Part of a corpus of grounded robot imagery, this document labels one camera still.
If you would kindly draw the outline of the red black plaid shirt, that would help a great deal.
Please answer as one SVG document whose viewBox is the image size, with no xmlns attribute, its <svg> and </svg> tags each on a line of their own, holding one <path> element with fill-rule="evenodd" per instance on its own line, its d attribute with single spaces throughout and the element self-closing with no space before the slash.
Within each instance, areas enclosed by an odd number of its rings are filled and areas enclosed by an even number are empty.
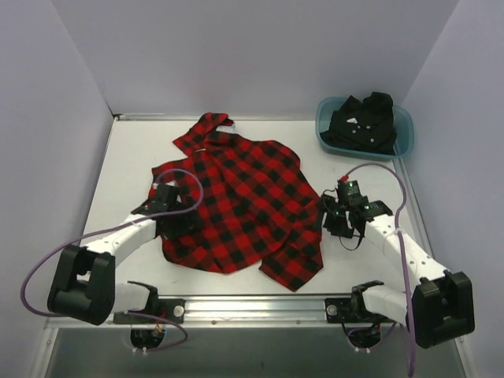
<svg viewBox="0 0 504 378">
<path fill-rule="evenodd" d="M 293 150 L 242 137 L 225 113 L 203 114 L 174 144 L 183 158 L 153 168 L 153 182 L 176 181 L 201 224 L 163 240 L 167 261 L 224 274 L 258 265 L 290 291 L 322 269 L 320 198 Z"/>
</svg>

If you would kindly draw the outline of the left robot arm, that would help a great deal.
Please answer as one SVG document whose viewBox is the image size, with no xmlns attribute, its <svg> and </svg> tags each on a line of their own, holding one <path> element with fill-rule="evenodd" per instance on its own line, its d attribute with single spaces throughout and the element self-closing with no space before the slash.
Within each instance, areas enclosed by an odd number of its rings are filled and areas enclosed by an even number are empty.
<svg viewBox="0 0 504 378">
<path fill-rule="evenodd" d="M 63 248 L 47 299 L 49 311 L 100 325 L 112 314 L 133 316 L 142 324 L 160 313 L 156 287 L 117 280 L 117 267 L 144 244 L 178 239 L 201 226 L 193 198 L 174 181 L 155 186 L 154 196 L 130 212 L 105 236 L 83 246 Z"/>
</svg>

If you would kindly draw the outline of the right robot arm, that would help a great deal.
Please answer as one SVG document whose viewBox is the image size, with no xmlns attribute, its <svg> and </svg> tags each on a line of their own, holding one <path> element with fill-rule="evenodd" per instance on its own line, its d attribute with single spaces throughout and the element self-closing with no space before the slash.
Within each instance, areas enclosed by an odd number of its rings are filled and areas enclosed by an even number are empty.
<svg viewBox="0 0 504 378">
<path fill-rule="evenodd" d="M 324 191 L 317 222 L 331 235 L 372 244 L 402 274 L 404 287 L 392 289 L 379 280 L 354 286 L 340 322 L 393 321 L 413 333 L 424 349 L 475 330 L 473 286 L 463 272 L 438 263 L 398 224 L 382 201 L 369 201 L 358 182 L 339 180 Z"/>
</svg>

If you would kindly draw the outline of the black button shirt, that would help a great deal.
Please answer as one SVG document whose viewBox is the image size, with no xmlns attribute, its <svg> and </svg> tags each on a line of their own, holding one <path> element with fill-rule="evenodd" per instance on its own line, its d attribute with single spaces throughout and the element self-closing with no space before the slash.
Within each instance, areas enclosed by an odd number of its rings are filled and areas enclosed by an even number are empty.
<svg viewBox="0 0 504 378">
<path fill-rule="evenodd" d="M 328 98 L 317 110 L 319 138 L 333 150 L 395 155 L 393 105 L 389 94 L 376 91 L 362 100 Z"/>
</svg>

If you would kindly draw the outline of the teal plastic basin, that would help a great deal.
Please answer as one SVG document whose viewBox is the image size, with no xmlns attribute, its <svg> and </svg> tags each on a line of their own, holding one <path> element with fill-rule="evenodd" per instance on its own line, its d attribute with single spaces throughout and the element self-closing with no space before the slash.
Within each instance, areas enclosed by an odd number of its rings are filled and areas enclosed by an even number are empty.
<svg viewBox="0 0 504 378">
<path fill-rule="evenodd" d="M 332 113 L 339 110 L 347 99 L 344 97 L 329 97 L 322 100 L 316 111 L 315 135 L 321 149 L 328 154 L 335 154 L 349 158 L 359 158 L 371 161 L 391 161 L 405 158 L 414 147 L 415 131 L 413 120 L 410 114 L 401 106 L 393 105 L 394 127 L 396 130 L 396 140 L 394 144 L 394 154 L 378 154 L 360 150 L 348 150 L 327 144 L 321 137 L 321 133 L 329 129 Z"/>
</svg>

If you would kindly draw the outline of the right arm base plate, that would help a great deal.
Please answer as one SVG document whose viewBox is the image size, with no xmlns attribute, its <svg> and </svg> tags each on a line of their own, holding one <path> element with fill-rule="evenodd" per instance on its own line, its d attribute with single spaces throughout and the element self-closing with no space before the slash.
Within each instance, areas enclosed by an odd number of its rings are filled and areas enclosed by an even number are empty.
<svg viewBox="0 0 504 378">
<path fill-rule="evenodd" d="M 351 306 L 349 297 L 334 297 L 324 300 L 326 321 L 329 324 L 374 324 L 392 323 L 392 320 L 373 313 L 362 314 Z"/>
</svg>

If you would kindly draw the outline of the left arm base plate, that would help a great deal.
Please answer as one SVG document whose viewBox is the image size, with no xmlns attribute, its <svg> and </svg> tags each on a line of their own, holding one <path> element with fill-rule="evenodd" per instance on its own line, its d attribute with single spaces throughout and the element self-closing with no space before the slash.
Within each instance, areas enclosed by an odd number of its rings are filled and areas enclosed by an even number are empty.
<svg viewBox="0 0 504 378">
<path fill-rule="evenodd" d="M 160 299 L 158 304 L 152 305 L 148 309 L 140 310 L 140 313 L 167 319 L 176 324 L 182 324 L 185 314 L 186 301 L 182 298 Z M 125 313 L 115 313 L 113 315 L 114 324 L 153 324 L 154 320 L 146 319 Z"/>
</svg>

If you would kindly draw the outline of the aluminium front rail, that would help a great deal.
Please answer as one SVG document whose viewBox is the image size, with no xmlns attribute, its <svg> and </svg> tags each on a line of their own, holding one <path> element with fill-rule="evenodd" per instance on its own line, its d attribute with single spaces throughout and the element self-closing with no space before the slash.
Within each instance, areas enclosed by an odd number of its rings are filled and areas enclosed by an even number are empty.
<svg viewBox="0 0 504 378">
<path fill-rule="evenodd" d="M 200 295 L 166 296 L 157 300 L 182 298 L 186 301 L 184 327 L 290 327 L 302 325 L 318 327 L 328 324 L 325 316 L 326 298 L 349 297 L 346 295 Z M 406 324 L 406 310 L 401 295 L 385 295 L 391 304 L 379 305 L 375 309 L 352 308 L 362 314 L 382 315 L 396 324 Z"/>
</svg>

